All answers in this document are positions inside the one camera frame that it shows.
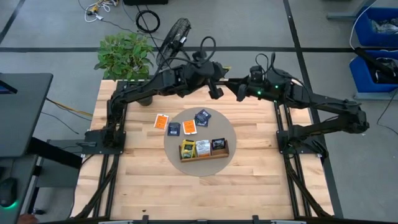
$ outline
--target plant pot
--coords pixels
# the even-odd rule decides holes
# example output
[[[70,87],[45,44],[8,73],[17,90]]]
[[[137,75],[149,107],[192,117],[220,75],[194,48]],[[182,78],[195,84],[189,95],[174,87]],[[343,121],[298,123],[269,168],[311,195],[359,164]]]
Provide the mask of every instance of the plant pot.
[[[152,104],[153,101],[153,96],[141,99],[141,100],[137,100],[137,102],[141,105],[141,106],[149,106],[150,104]]]

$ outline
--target circular mat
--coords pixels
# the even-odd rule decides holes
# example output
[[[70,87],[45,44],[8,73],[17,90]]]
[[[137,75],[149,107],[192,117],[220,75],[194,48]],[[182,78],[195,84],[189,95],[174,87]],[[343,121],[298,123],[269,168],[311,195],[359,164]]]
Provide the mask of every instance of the circular mat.
[[[207,127],[197,126],[196,134],[184,134],[182,123],[194,119],[195,115],[202,109],[205,109],[211,118]],[[164,137],[164,149],[170,162],[181,172],[203,177],[213,175],[226,167],[234,156],[236,149],[236,134],[232,124],[221,113],[210,108],[190,108],[176,115],[171,122],[181,124],[180,136],[168,136],[167,128]],[[182,144],[183,139],[194,141],[225,138],[228,141],[229,156],[219,159],[208,159],[204,161],[181,162],[178,146]]]

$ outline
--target wooden tabletop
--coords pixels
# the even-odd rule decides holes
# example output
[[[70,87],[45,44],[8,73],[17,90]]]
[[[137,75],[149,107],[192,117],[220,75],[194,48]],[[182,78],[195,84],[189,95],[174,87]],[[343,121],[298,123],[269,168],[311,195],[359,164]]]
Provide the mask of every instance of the wooden tabletop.
[[[105,125],[106,100],[115,88],[115,82],[102,81],[91,129]],[[126,148],[120,157],[111,212],[113,220],[140,220],[143,215],[149,215],[150,220],[249,220],[252,215],[259,215],[260,219],[293,218],[284,161],[275,136],[273,103],[253,97],[237,102],[233,93],[222,88],[224,96],[218,100],[212,100],[204,87],[184,98],[155,96],[148,107],[129,104]],[[193,107],[219,111],[231,121],[236,132],[237,147],[231,162],[208,177],[185,175],[177,170],[164,151],[164,130],[154,128],[157,113],[172,119]],[[294,124],[311,123],[308,110],[292,109],[291,115]],[[94,194],[102,158],[94,156],[81,168],[72,216]],[[314,154],[302,154],[300,158],[308,190],[325,211],[333,213],[321,161]],[[300,214],[304,215],[297,188],[296,193]]]

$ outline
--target wooden table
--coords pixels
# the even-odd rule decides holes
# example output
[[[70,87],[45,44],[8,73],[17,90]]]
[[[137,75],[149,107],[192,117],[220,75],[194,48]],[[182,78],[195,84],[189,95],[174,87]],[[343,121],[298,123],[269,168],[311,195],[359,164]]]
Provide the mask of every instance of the wooden table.
[[[115,82],[102,81],[91,129],[105,125],[106,100],[115,88]],[[223,90],[219,100],[212,100],[204,87],[185,98],[155,96],[148,107],[129,104],[126,148],[120,157],[111,219],[140,220],[143,215],[149,215],[150,220],[250,220],[252,215],[260,219],[293,218],[284,161],[277,149],[273,103],[253,97],[237,102],[225,86]],[[193,107],[213,108],[235,128],[235,155],[216,175],[194,177],[177,170],[165,154],[164,131],[153,127],[157,113],[171,119]],[[308,110],[291,110],[291,115],[295,124],[310,124]],[[94,156],[81,168],[72,216],[94,194],[102,158]],[[300,158],[308,190],[328,213],[333,213],[321,161],[314,154]],[[300,214],[304,215],[297,188],[296,193]]]

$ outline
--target wooden box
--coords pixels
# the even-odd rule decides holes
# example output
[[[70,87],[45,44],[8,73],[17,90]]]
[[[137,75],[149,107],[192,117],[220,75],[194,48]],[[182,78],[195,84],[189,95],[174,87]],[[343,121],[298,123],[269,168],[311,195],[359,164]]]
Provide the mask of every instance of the wooden box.
[[[183,159],[181,156],[181,146],[178,146],[178,154],[180,155],[181,162],[193,162],[193,161],[203,161],[203,160],[207,160],[207,159],[225,158],[225,157],[229,156],[228,141],[225,140],[225,149],[213,150],[213,145],[210,144],[210,154],[211,154],[210,156]]]

